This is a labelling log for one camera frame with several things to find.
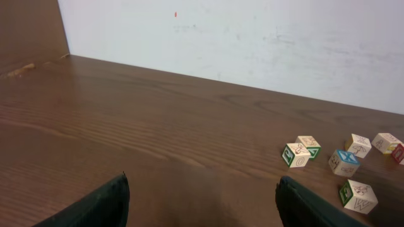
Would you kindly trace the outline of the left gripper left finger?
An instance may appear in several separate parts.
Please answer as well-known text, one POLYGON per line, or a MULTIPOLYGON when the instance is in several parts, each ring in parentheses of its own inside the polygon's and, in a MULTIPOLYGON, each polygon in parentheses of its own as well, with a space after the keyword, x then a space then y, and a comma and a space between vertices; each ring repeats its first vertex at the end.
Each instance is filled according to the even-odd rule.
POLYGON ((130 190, 124 173, 34 227, 126 227, 130 190))

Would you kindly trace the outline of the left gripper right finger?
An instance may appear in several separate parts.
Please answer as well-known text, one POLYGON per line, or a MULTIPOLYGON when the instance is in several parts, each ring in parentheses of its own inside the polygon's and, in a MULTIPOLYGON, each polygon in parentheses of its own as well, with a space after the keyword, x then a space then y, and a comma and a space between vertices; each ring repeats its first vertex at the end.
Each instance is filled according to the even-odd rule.
POLYGON ((275 202, 284 226, 358 227, 364 225, 289 176, 282 176, 277 183, 275 202))

